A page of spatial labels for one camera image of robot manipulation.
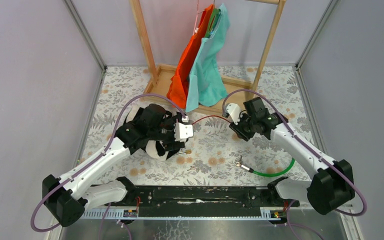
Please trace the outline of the orange shirt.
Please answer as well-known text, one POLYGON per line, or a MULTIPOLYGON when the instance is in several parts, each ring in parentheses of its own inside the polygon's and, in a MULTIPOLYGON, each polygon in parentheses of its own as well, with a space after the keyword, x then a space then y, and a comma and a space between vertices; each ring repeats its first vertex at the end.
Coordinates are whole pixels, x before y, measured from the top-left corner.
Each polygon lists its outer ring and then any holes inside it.
POLYGON ((202 38, 204 38, 207 32, 208 24, 214 9, 214 4, 210 4, 204 9, 197 25, 197 31, 190 38, 180 57, 174 75, 171 78, 171 84, 166 97, 182 109, 186 108, 187 103, 189 89, 188 77, 200 49, 202 38))

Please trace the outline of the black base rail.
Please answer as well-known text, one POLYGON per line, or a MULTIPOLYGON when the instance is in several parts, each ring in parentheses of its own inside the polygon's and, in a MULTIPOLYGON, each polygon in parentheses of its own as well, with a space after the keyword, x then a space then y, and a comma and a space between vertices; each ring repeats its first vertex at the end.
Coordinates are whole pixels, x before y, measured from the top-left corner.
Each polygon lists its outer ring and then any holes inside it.
POLYGON ((113 207, 180 207, 180 206, 216 206, 260 207, 283 210, 292 202, 281 199, 274 188, 266 186, 170 186, 170 185, 134 185, 128 178, 119 177, 125 185, 127 194, 124 199, 112 202, 113 207))

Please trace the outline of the black white striped plush cloth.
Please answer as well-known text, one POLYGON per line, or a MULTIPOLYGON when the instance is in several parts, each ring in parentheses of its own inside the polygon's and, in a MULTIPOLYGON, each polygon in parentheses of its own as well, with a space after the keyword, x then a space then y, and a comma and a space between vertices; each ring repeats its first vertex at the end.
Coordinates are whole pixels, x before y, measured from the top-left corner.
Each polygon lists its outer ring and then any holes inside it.
POLYGON ((182 116, 179 111, 166 110, 161 105, 151 103, 147 107, 140 107, 134 105, 124 123, 131 123, 134 130, 138 130, 141 134, 145 134, 144 140, 139 143, 140 149, 145 151, 151 158, 165 161, 174 156, 179 151, 165 151, 163 147, 152 140, 152 130, 155 129, 164 118, 171 118, 174 116, 182 116))

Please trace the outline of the green clothes hanger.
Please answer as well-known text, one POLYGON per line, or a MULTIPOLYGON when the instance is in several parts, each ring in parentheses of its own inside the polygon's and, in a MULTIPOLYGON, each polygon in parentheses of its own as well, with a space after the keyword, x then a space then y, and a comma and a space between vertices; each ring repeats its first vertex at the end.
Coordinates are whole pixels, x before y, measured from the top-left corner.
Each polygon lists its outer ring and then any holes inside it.
POLYGON ((209 22, 207 25, 207 29, 204 35, 205 38, 209 38, 213 34, 214 28, 216 27, 218 18, 220 16, 220 12, 221 10, 219 8, 214 8, 212 10, 212 13, 210 15, 209 22))

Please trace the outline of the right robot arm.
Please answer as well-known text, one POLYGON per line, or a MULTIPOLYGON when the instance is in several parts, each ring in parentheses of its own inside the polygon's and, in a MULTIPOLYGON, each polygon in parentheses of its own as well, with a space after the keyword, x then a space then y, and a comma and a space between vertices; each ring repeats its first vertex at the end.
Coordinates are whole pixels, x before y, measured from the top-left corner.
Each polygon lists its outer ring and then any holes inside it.
POLYGON ((293 180, 282 177, 273 181, 273 188, 266 193, 271 205, 297 200, 309 203, 319 214, 326 215, 355 197, 353 170, 349 162, 335 160, 316 148, 282 114, 269 112, 261 98, 255 97, 243 105, 244 110, 236 103, 223 108, 223 116, 231 118, 229 127, 237 136, 245 141, 255 134, 266 137, 288 152, 310 178, 293 180))

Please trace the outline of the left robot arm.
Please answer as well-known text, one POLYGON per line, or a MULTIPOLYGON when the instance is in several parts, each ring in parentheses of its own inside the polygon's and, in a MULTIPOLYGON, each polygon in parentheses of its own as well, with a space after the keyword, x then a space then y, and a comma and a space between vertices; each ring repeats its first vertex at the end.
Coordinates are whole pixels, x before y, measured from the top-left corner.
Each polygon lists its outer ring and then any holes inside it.
POLYGON ((91 208, 112 202, 132 204, 135 192, 121 180, 94 186, 94 182, 119 161, 138 150, 149 157, 167 160, 193 137, 187 115, 172 113, 161 105, 133 106, 123 124, 104 146, 70 171, 42 181, 42 201, 58 225, 68 227, 91 208))

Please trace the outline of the wooden clothes rack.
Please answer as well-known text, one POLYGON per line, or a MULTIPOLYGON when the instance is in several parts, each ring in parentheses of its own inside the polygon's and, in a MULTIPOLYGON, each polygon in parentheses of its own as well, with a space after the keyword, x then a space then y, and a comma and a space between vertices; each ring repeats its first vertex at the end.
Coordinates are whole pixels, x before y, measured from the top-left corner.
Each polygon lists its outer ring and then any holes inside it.
MULTIPOLYGON (((240 89, 249 89, 249 90, 256 91, 260 77, 263 72, 263 68, 265 66, 265 63, 270 51, 270 47, 273 43, 273 39, 274 39, 276 30, 277 30, 277 27, 286 3, 286 0, 250 0, 250 1, 265 3, 265 4, 272 4, 272 5, 276 5, 277 7, 276 7, 273 21, 269 30, 269 34, 267 36, 266 43, 264 45, 264 49, 263 49, 263 53, 262 53, 259 65, 256 70, 253 83, 246 82, 245 80, 242 80, 239 78, 222 75, 221 79, 228 93, 231 93, 233 91, 240 90, 240 89)), ((138 31, 142 50, 146 58, 147 67, 150 73, 150 80, 146 88, 144 89, 143 93, 158 94, 158 95, 166 96, 171 83, 171 78, 175 73, 176 66, 168 65, 168 64, 159 64, 156 66, 153 53, 152 53, 152 47, 148 37, 148 32, 147 32, 140 0, 129 0, 129 3, 130 3, 131 11, 136 23, 136 28, 138 31)), ((242 104, 243 102, 250 100, 253 97, 254 97, 254 93, 245 91, 242 93, 234 93, 233 95, 230 96, 229 99, 233 103, 242 104)), ((154 103, 161 103, 161 104, 167 103, 165 100, 155 96, 145 96, 143 100, 154 102, 154 103)), ((199 106, 195 111, 198 113, 206 114, 206 115, 221 116, 222 102, 223 100, 220 100, 215 106, 210 106, 210 107, 199 106)))

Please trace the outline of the brass padlock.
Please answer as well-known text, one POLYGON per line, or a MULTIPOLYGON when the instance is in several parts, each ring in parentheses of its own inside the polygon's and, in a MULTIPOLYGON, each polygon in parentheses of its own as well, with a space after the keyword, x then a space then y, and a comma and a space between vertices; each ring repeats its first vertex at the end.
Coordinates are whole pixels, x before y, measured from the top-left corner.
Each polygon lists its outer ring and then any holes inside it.
POLYGON ((191 149, 187 149, 187 150, 184 150, 184 151, 177 152, 176 155, 182 156, 182 155, 189 155, 191 153, 192 153, 192 150, 191 149))

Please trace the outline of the pink clothes hanger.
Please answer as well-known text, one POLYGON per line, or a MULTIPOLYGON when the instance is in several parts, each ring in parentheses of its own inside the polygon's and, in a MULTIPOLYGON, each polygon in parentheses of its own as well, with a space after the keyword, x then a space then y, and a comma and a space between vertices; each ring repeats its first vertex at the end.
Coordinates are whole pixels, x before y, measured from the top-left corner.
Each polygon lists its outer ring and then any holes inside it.
POLYGON ((196 15, 195 15, 195 21, 193 26, 193 35, 195 35, 198 32, 198 16, 200 14, 200 0, 196 1, 196 15))

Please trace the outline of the teal shirt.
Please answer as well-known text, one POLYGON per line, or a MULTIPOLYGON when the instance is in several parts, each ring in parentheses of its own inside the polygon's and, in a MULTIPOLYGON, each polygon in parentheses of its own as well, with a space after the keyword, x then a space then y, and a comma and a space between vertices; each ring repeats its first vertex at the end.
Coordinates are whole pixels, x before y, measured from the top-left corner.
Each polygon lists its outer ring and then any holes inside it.
POLYGON ((201 39, 200 48, 191 67, 188 80, 188 94, 185 111, 191 112, 200 105, 211 107, 228 95, 218 70, 217 54, 226 41, 230 27, 228 10, 225 4, 218 8, 217 23, 209 37, 201 39))

